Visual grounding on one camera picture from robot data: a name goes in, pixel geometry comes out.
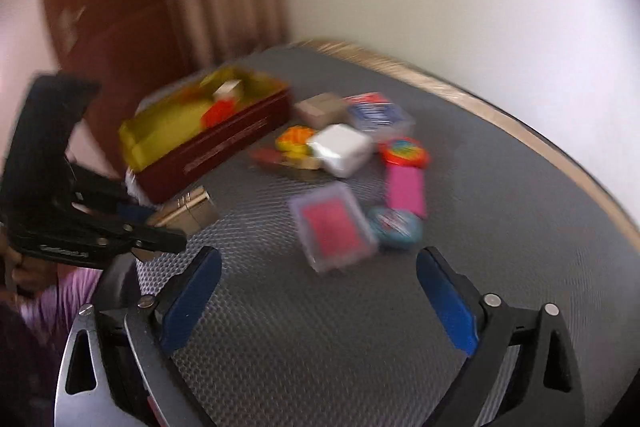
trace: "pink box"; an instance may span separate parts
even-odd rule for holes
[[[415,167],[386,167],[386,206],[408,210],[418,217],[427,217],[424,203],[424,172]]]

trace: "screw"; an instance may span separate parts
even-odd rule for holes
[[[138,308],[142,308],[146,310],[151,308],[156,304],[156,296],[155,295],[143,295],[138,301]]]
[[[484,303],[487,306],[491,306],[491,308],[497,308],[502,304],[502,299],[500,299],[495,293],[487,293],[483,299]]]
[[[80,306],[78,310],[78,315],[82,315],[82,317],[86,317],[87,315],[91,315],[94,312],[93,304],[83,304]]]
[[[555,317],[556,315],[558,315],[560,313],[560,310],[558,309],[558,306],[556,306],[555,304],[549,302],[549,304],[545,304],[545,312],[547,312],[549,315],[553,315]]]

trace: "white wall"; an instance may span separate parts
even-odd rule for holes
[[[58,68],[42,0],[0,0],[0,166],[30,80],[37,71]],[[72,136],[69,153],[98,172],[113,172],[84,122]]]
[[[640,0],[288,0],[295,38],[359,42],[553,141],[640,222]]]

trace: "purple sleeve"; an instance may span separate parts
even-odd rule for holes
[[[40,344],[49,346],[58,361],[62,360],[66,338],[80,306],[90,301],[101,270],[78,268],[57,286],[20,306],[20,315]]]

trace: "small cardboard box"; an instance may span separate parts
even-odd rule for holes
[[[321,130],[332,123],[347,123],[349,103],[332,92],[298,102],[296,112],[309,127]]]
[[[209,193],[204,187],[198,187],[175,201],[165,203],[146,223],[153,227],[179,229],[191,237],[219,219],[220,213]]]

